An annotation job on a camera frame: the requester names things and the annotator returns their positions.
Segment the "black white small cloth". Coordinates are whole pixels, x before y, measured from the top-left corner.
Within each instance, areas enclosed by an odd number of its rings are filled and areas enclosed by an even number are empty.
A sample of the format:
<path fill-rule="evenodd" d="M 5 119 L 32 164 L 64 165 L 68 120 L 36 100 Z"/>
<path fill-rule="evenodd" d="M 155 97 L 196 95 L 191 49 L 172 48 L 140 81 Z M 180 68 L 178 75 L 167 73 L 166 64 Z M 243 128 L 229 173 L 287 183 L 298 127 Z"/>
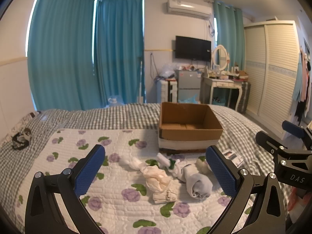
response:
<path fill-rule="evenodd" d="M 31 130 L 29 128 L 24 128 L 21 132 L 12 137 L 12 148 L 18 151 L 23 150 L 29 146 L 30 140 Z"/>

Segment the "teal curtain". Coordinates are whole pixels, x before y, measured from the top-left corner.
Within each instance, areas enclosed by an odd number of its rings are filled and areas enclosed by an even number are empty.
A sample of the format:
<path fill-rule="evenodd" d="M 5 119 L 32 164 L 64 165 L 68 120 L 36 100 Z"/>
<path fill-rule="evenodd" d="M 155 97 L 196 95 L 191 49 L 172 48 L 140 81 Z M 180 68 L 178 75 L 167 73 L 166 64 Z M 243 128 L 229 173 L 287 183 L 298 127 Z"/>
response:
<path fill-rule="evenodd" d="M 144 0 L 100 0 L 95 19 L 94 66 L 102 106 L 145 100 Z"/>
<path fill-rule="evenodd" d="M 38 110 L 100 108 L 92 60 L 94 0 L 37 0 L 27 65 Z"/>
<path fill-rule="evenodd" d="M 245 61 L 243 12 L 237 7 L 217 0 L 214 0 L 213 10 L 217 23 L 217 44 L 221 44 L 229 53 L 229 68 L 238 66 L 239 70 L 243 70 Z"/>

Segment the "white knotted sock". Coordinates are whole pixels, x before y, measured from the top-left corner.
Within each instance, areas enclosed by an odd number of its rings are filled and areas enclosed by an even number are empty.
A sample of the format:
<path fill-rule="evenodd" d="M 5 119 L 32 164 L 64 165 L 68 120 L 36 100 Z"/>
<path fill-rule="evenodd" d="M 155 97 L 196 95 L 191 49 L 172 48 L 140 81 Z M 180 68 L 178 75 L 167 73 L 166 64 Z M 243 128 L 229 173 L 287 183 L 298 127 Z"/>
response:
<path fill-rule="evenodd" d="M 122 156 L 119 161 L 120 164 L 129 166 L 132 170 L 140 171 L 145 167 L 145 163 L 140 161 L 137 157 Z"/>
<path fill-rule="evenodd" d="M 196 165 L 197 170 L 201 174 L 208 175 L 212 172 L 206 160 L 197 159 L 195 165 Z"/>

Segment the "teal curtain right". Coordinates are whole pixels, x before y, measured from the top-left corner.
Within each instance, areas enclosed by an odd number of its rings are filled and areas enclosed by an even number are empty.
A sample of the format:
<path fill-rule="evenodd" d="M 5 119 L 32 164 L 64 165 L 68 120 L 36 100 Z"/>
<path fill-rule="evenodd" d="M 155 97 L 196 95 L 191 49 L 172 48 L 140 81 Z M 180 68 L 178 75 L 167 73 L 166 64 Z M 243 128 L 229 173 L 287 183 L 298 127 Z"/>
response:
<path fill-rule="evenodd" d="M 217 44 L 221 44 L 229 53 L 229 68 L 238 66 L 239 70 L 243 70 L 245 61 L 243 12 L 237 7 L 217 0 L 214 0 L 213 10 L 217 23 Z"/>

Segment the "cardboard box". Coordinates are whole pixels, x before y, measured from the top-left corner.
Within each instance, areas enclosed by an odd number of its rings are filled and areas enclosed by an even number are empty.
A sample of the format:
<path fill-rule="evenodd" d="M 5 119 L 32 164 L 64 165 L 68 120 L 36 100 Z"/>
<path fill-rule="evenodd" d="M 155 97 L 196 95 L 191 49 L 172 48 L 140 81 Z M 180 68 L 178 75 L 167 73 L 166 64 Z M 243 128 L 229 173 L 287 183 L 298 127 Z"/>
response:
<path fill-rule="evenodd" d="M 158 145 L 161 152 L 201 153 L 216 145 L 223 133 L 209 105 L 163 102 L 160 105 Z"/>

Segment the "tissue packet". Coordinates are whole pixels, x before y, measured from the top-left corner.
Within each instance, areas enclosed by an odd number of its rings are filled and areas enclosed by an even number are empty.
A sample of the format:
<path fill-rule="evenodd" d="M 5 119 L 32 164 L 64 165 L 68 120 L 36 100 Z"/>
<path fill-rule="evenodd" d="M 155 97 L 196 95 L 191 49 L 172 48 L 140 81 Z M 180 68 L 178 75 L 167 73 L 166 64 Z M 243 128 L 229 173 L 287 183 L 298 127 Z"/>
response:
<path fill-rule="evenodd" d="M 231 160 L 237 168 L 240 168 L 244 163 L 243 157 L 231 149 L 222 151 L 222 154 L 226 159 Z"/>

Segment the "oval vanity mirror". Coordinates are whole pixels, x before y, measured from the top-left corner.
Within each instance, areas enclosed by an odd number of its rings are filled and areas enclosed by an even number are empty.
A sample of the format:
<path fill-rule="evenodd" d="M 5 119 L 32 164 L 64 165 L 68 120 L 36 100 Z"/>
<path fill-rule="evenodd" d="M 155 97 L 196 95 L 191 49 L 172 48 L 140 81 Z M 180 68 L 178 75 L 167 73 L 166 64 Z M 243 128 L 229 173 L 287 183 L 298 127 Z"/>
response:
<path fill-rule="evenodd" d="M 228 71 L 230 54 L 223 45 L 218 45 L 212 52 L 212 69 L 214 72 Z"/>

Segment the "white dressing table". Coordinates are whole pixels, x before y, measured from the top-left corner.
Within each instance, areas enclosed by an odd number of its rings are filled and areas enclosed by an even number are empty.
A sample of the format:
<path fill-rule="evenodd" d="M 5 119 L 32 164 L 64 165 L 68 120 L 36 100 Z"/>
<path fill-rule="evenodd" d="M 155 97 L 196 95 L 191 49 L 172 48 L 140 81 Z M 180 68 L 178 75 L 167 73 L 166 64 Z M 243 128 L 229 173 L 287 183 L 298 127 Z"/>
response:
<path fill-rule="evenodd" d="M 208 102 L 207 102 L 209 105 L 211 105 L 213 102 L 213 93 L 214 93 L 215 88 L 229 89 L 230 90 L 229 100 L 232 96 L 232 90 L 234 89 L 238 90 L 238 99 L 236 101 L 236 106 L 235 106 L 235 111 L 238 112 L 238 105 L 243 95 L 243 87 L 242 87 L 241 82 L 230 80 L 230 79 L 228 80 L 213 79 L 213 78 L 208 78 L 206 76 L 202 76 L 201 80 L 205 85 L 210 87 L 209 95 L 208 95 Z"/>

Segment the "grey white sock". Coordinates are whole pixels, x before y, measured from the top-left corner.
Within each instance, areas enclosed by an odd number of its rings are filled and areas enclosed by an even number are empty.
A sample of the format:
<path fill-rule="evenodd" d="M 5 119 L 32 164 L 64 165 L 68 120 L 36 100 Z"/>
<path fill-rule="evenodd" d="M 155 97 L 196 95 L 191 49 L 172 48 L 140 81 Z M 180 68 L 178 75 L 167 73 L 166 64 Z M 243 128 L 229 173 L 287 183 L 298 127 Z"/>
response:
<path fill-rule="evenodd" d="M 183 178 L 189 195 L 198 200 L 205 200 L 212 193 L 213 184 L 208 176 L 199 173 L 194 164 L 183 167 Z"/>

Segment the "black wall television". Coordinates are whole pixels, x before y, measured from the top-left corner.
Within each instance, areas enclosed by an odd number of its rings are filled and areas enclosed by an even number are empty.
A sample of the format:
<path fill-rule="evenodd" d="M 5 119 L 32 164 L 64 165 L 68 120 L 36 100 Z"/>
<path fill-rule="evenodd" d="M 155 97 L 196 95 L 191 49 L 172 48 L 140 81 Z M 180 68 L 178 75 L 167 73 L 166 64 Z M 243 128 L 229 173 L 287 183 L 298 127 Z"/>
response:
<path fill-rule="evenodd" d="M 211 61 L 211 41 L 185 36 L 176 36 L 175 39 L 176 59 Z"/>

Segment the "hanging clothes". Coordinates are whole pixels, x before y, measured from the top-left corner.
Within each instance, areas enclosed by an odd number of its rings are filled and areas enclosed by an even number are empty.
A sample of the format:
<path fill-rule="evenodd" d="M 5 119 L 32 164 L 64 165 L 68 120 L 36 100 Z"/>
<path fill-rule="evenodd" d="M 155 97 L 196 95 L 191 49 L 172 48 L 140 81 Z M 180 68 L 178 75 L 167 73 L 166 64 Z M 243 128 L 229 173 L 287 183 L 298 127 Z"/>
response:
<path fill-rule="evenodd" d="M 297 103 L 295 117 L 300 125 L 307 117 L 311 102 L 311 64 L 302 47 L 299 49 L 297 76 L 292 95 L 293 101 Z"/>

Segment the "cream louvered wardrobe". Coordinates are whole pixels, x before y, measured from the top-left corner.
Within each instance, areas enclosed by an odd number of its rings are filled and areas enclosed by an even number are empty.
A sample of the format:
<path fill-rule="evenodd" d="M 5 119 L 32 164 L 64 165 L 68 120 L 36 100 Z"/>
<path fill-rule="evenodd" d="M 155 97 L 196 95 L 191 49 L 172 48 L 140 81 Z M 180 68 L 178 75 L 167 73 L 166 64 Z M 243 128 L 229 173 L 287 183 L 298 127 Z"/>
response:
<path fill-rule="evenodd" d="M 293 90 L 299 60 L 295 21 L 277 20 L 248 24 L 245 34 L 245 71 L 251 90 L 246 112 L 284 139 L 283 121 L 293 119 Z"/>

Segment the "clear plastic bag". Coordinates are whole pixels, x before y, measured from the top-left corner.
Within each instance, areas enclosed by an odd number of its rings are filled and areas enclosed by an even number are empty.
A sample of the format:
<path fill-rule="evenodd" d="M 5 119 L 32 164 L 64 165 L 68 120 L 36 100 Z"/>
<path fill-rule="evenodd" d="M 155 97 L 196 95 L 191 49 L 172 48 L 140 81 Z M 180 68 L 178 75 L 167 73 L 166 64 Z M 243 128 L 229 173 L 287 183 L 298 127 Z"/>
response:
<path fill-rule="evenodd" d="M 174 77 L 176 68 L 177 68 L 176 63 L 166 63 L 162 66 L 159 76 L 166 79 Z"/>

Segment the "teal curtain middle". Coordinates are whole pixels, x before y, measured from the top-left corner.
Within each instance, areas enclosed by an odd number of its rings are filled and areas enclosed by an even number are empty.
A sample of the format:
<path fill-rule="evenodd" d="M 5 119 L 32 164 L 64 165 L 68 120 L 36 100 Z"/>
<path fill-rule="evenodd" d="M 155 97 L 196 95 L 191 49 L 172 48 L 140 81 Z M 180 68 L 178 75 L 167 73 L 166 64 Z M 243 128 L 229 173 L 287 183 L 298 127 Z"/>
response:
<path fill-rule="evenodd" d="M 144 0 L 100 0 L 95 19 L 94 66 L 102 106 L 145 100 Z"/>

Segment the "teal curtain left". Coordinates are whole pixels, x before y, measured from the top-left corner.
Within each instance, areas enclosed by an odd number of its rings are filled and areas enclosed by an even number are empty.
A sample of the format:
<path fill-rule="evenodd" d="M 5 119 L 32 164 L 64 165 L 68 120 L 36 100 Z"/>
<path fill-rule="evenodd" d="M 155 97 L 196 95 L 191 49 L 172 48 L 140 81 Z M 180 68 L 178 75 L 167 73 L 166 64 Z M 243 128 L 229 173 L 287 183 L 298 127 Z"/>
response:
<path fill-rule="evenodd" d="M 37 0 L 27 65 L 38 110 L 100 108 L 92 60 L 94 0 Z"/>

